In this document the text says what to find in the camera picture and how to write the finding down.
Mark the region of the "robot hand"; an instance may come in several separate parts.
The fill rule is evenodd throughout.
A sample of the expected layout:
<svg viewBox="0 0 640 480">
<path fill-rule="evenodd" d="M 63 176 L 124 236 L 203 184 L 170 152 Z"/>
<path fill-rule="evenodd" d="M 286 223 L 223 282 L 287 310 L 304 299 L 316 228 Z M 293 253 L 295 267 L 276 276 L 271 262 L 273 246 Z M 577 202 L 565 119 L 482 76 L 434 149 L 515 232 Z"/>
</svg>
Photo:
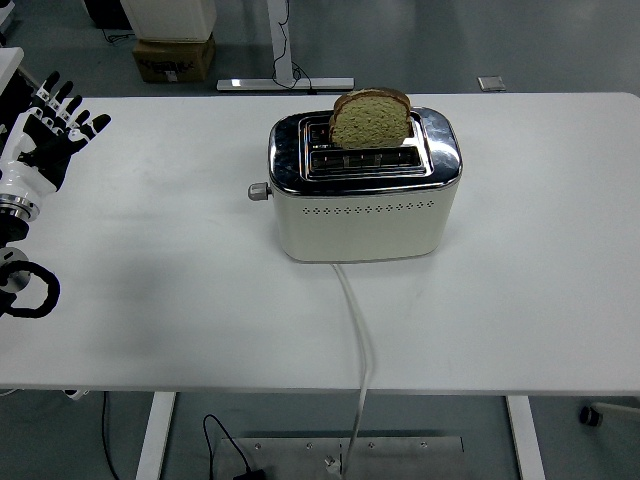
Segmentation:
<svg viewBox="0 0 640 480">
<path fill-rule="evenodd" d="M 17 116 L 1 155 L 1 192 L 24 199 L 58 191 L 72 156 L 84 149 L 110 123 L 111 117 L 77 109 L 83 98 L 69 96 L 71 81 L 59 89 L 52 72 Z"/>
</svg>

